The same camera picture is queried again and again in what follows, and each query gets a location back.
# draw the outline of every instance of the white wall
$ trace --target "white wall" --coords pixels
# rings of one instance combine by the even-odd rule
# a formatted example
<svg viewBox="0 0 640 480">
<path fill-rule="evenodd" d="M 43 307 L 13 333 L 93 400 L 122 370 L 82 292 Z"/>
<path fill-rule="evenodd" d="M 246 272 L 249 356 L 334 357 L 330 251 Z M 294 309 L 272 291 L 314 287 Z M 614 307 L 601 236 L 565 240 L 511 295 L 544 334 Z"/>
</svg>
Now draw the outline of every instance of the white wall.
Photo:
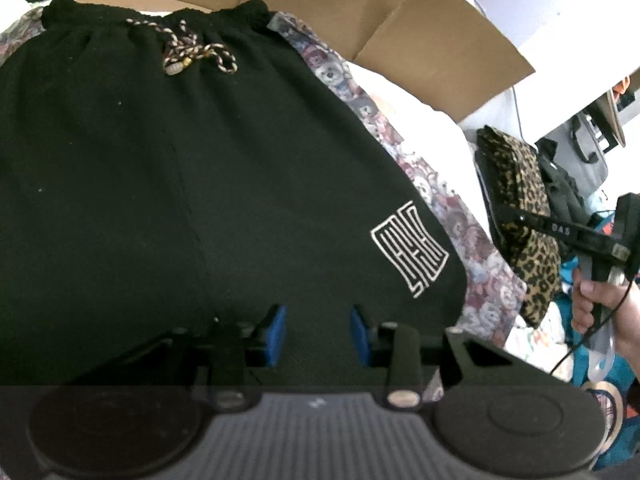
<svg viewBox="0 0 640 480">
<path fill-rule="evenodd" d="M 625 124 L 626 148 L 615 147 L 607 155 L 609 176 L 602 189 L 612 207 L 616 199 L 626 193 L 640 193 L 640 116 Z"/>
<path fill-rule="evenodd" d="M 478 1 L 536 69 L 515 87 L 529 142 L 640 67 L 640 0 Z M 461 126 L 473 128 L 503 114 L 501 122 L 513 129 L 516 111 L 504 105 L 508 100 L 490 102 Z"/>
</svg>

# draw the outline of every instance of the leopard print bag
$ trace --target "leopard print bag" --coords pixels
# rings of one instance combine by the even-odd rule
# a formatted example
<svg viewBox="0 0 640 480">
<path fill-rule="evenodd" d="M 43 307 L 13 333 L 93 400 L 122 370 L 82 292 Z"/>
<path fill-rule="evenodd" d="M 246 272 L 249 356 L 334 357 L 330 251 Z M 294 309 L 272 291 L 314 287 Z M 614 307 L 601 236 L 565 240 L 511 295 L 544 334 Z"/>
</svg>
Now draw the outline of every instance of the leopard print bag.
<svg viewBox="0 0 640 480">
<path fill-rule="evenodd" d="M 492 168 L 488 182 L 493 206 L 508 204 L 532 213 L 550 215 L 545 186 L 536 152 L 527 143 L 499 130 L 484 127 L 478 131 L 478 149 Z M 514 272 L 527 283 L 527 297 L 520 315 L 527 324 L 538 327 L 549 303 L 560 289 L 560 253 L 556 240 L 526 227 L 496 226 L 504 242 L 498 247 Z"/>
</svg>

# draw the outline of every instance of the cardboard box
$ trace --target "cardboard box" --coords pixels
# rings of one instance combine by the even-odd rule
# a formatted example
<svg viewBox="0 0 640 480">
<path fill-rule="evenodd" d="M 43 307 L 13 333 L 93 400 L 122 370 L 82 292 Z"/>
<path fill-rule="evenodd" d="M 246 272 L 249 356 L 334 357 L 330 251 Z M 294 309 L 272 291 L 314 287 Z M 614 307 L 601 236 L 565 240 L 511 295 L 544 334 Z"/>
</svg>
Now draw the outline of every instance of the cardboard box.
<svg viewBox="0 0 640 480">
<path fill-rule="evenodd" d="M 80 0 L 137 10 L 217 10 L 247 0 Z M 264 0 L 314 28 L 342 56 L 455 121 L 533 73 L 464 0 Z"/>
</svg>

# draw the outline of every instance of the drawstring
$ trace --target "drawstring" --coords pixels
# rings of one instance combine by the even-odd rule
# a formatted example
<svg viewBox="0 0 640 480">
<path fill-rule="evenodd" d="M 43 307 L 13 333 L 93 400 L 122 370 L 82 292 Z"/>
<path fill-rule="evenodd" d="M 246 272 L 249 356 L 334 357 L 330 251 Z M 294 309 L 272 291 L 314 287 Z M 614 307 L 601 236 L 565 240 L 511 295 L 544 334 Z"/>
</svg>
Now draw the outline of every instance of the drawstring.
<svg viewBox="0 0 640 480">
<path fill-rule="evenodd" d="M 167 34 L 170 40 L 167 42 L 167 50 L 162 63 L 167 75 L 175 75 L 187 68 L 196 59 L 203 57 L 215 57 L 218 69 L 222 72 L 233 74 L 238 70 L 236 58 L 226 46 L 221 43 L 201 44 L 195 32 L 187 31 L 187 23 L 180 20 L 180 30 L 184 33 L 178 38 L 174 31 L 168 27 L 161 27 L 157 23 L 148 20 L 132 20 L 127 18 L 131 25 L 147 25 L 155 29 L 159 34 Z"/>
</svg>

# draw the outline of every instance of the black bag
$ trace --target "black bag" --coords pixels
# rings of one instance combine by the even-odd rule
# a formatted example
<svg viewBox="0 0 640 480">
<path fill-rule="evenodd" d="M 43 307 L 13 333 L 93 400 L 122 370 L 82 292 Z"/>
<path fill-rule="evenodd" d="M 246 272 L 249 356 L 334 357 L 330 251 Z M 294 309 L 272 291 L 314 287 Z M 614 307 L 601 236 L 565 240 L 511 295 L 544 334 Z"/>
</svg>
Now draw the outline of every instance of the black bag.
<svg viewBox="0 0 640 480">
<path fill-rule="evenodd" d="M 543 139 L 558 144 L 553 162 L 575 179 L 583 198 L 593 194 L 607 179 L 609 168 L 598 143 L 596 131 L 587 116 L 580 112 L 561 124 Z M 536 146 L 541 149 L 544 140 Z"/>
</svg>

